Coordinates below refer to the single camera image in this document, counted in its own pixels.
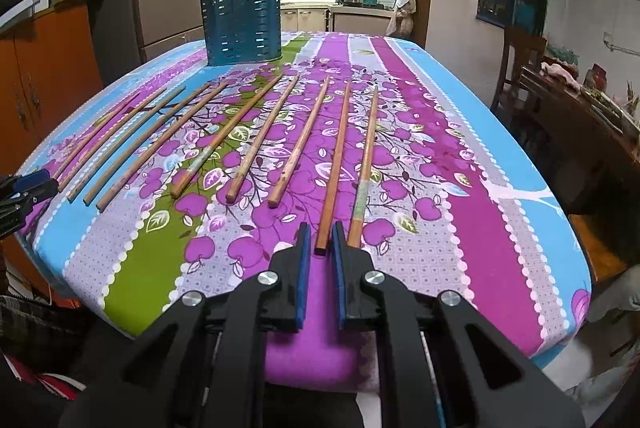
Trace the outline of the wooden dining chair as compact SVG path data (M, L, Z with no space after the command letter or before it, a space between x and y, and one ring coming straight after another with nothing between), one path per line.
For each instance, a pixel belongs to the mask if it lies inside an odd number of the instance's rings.
M515 25L507 25L503 33L500 71L490 110L498 107L512 110L518 101L520 78L524 68L537 70L547 49L547 40L532 35Z

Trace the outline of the wooden chopstick nine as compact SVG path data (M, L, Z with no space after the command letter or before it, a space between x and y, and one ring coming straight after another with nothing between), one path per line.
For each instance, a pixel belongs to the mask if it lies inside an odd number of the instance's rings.
M343 104L340 114L340 124L337 128L336 144L331 164L328 184L326 185L326 198L323 202L320 225L318 226L317 240L314 245L314 253L319 256L326 255L332 225L334 205L337 196L338 181L340 181L344 143L348 123L348 109L352 82L348 82L344 90Z

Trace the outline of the dark wooden side table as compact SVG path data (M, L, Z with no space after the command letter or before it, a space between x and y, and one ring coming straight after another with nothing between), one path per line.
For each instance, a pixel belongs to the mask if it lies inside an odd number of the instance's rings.
M606 125L588 100L524 68L525 116L544 132L542 174L569 215L590 218L612 251L639 259L639 148Z

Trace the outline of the wooden chopstick ten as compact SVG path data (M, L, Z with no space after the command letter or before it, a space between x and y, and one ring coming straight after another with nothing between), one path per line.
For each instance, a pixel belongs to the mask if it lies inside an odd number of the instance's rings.
M366 215L366 206L369 195L372 156L374 150L376 117L378 116L378 87L375 87L369 112L366 140L364 141L360 175L352 219L350 219L347 244L350 247L360 246L361 233Z

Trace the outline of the orange wooden cabinet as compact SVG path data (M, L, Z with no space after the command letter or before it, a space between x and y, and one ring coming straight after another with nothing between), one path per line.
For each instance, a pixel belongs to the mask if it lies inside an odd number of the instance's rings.
M92 41L103 0L58 0L1 33L1 173L102 90Z

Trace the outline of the wooden chopstick seven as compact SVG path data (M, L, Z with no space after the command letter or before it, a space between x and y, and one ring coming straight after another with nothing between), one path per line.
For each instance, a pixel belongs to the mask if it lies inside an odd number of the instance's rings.
M271 126L273 125L276 117L282 110L286 99L290 96L290 93L295 88L297 82L299 81L299 74L296 74L292 81L288 83L288 86L285 87L284 92L282 92L280 98L277 100L274 107L271 109L269 115L267 116L265 123L262 124L262 128L259 129L257 136L254 139L254 142L246 152L246 155L243 159L242 164L240 165L238 172L236 173L233 181L231 182L230 188L226 194L226 202L228 204L233 204L236 198L239 196L240 190L242 188L243 182L246 178L246 175L250 171L250 167L252 166L254 159L262 146L262 143L266 139L266 136L269 133Z

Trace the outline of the wooden chopstick two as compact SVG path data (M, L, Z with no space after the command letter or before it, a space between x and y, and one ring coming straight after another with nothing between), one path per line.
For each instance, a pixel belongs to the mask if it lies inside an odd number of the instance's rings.
M115 125L112 127L108 127L106 129L106 133L102 135L99 141L96 144L81 155L79 161L76 163L74 168L66 175L66 177L62 180L62 182L58 185L58 192L62 193L65 188L68 186L70 181L74 179L77 175L78 171L81 170L82 167L96 154L102 147L104 143L107 143L111 139L111 136L114 136L122 127L124 127L131 118L135 117L144 107L146 107L152 100L160 96L166 90L165 87L160 87L155 90L151 95L147 96L141 102L139 102L135 107L133 107L127 114L125 114Z

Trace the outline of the floral purple tablecloth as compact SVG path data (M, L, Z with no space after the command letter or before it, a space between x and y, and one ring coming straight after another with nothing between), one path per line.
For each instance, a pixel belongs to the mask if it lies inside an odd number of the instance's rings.
M230 118L258 101L182 196L170 190ZM246 152L293 77L239 196ZM320 88L326 98L280 204L267 200ZM209 66L202 42L139 66L78 107L26 159L63 179L108 127L160 87L18 240L62 294L142 333L183 293L214 296L267 269L302 222L320 225L344 90L352 82L333 217L349 222L371 100L378 116L360 245L409 289L460 293L539 366L577 334L589 270L564 211L525 152L473 92L407 40L286 33L267 63Z

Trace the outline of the wooden chopstick six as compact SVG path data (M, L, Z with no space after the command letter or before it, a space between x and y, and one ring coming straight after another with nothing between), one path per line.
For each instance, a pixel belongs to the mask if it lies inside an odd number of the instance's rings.
M178 197L182 196L183 191L186 189L188 185L190 185L190 181L192 177L200 171L204 163L213 155L215 150L224 142L229 136L229 133L232 132L233 128L236 125L239 125L243 121L243 117L246 113L253 109L256 106L258 101L262 99L263 96L270 89L273 89L274 86L278 84L278 81L282 78L283 74L278 74L275 77L272 77L271 80L265 84L264 87L258 90L258 92L254 93L254 96L247 100L247 103L244 104L243 107L240 107L238 112L230 118L230 121L224 125L219 131L217 131L214 138L206 144L206 147L202 150L202 152L194 159L192 164L186 169L183 174L183 177L175 183L171 187L170 195L174 199L178 199Z

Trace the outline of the wooden chopstick eight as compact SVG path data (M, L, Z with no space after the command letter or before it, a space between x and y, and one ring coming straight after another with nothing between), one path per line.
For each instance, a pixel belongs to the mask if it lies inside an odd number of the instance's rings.
M286 186L288 185L288 181L290 181L294 173L294 170L297 166L300 155L302 155L304 151L306 142L311 134L312 127L314 127L314 121L316 120L320 112L320 107L322 106L322 102L324 98L326 98L326 92L328 91L330 81L331 81L331 77L329 76L326 77L326 79L324 80L320 88L319 95L316 101L314 101L314 106L311 108L311 111L306 119L302 132L300 133L298 139L294 144L293 151L291 155L288 157L288 159L286 160L276 184L271 189L268 195L267 203L271 209L276 208L281 202L284 190L286 189Z

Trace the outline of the blue perforated utensil holder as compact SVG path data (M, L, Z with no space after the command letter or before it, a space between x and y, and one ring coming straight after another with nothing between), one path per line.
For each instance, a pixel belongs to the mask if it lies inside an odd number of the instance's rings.
M209 66L281 57L280 0L200 0Z

